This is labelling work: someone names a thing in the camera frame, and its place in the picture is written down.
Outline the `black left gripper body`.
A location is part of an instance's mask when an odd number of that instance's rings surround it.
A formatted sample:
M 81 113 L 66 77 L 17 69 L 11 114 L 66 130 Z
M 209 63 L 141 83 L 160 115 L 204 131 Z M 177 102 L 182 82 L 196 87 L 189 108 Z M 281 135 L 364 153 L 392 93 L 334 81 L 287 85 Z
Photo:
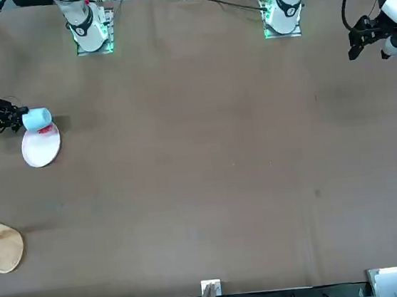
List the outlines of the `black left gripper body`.
M 377 16 L 371 21 L 371 37 L 375 41 L 386 39 L 393 34 L 391 19 L 387 16 Z

